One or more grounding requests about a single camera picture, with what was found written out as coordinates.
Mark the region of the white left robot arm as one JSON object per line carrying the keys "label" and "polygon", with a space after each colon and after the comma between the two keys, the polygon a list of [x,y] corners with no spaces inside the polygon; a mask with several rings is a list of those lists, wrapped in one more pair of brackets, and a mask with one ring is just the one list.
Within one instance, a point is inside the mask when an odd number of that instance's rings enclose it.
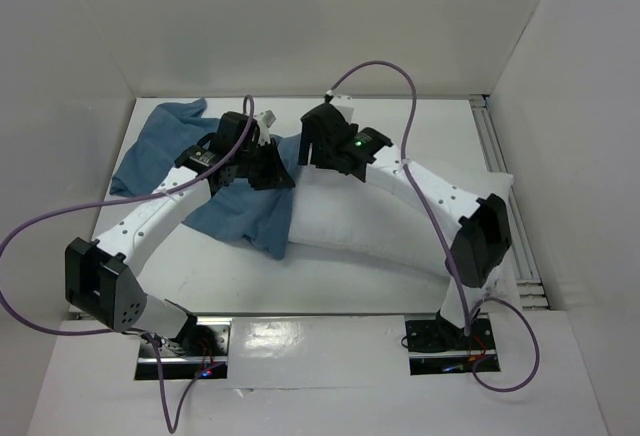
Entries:
{"label": "white left robot arm", "polygon": [[271,111],[225,113],[216,132],[177,157],[154,199],[95,240],[74,239],[65,250],[66,300],[115,332],[149,333],[176,355],[210,337],[195,314],[146,293],[138,276],[173,230],[234,180],[254,190],[293,187],[270,133],[275,120]]}

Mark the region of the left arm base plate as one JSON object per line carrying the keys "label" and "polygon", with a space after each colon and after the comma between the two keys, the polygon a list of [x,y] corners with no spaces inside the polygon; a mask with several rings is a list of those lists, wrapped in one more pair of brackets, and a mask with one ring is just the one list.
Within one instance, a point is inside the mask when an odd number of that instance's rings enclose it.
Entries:
{"label": "left arm base plate", "polygon": [[155,336],[165,381],[224,380],[232,329],[230,318],[200,317],[183,345]]}

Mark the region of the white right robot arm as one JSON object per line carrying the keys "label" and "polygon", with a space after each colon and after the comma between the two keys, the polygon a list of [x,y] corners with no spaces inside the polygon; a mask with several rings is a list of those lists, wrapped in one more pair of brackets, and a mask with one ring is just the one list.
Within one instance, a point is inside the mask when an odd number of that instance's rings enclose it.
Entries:
{"label": "white right robot arm", "polygon": [[446,181],[410,160],[388,136],[350,122],[350,112],[323,102],[302,116],[299,161],[354,177],[426,214],[452,278],[436,314],[436,335],[444,346],[460,347],[512,244],[506,203]]}

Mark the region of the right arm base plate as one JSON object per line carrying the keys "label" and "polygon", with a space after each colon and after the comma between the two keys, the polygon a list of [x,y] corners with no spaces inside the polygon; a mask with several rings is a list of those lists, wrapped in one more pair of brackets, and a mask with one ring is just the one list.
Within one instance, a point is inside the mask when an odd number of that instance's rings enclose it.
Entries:
{"label": "right arm base plate", "polygon": [[499,372],[493,328],[488,317],[481,316],[471,325],[471,335],[449,325],[437,315],[405,320],[401,346],[408,352],[412,376]]}

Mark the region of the white pillow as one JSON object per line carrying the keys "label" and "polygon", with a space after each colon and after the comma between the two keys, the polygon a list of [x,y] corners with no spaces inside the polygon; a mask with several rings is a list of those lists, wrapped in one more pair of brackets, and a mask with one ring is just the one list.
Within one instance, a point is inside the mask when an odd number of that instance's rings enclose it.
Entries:
{"label": "white pillow", "polygon": [[295,255],[335,277],[356,312],[436,307],[450,277],[432,223],[386,191],[306,166],[294,190],[289,242]]}

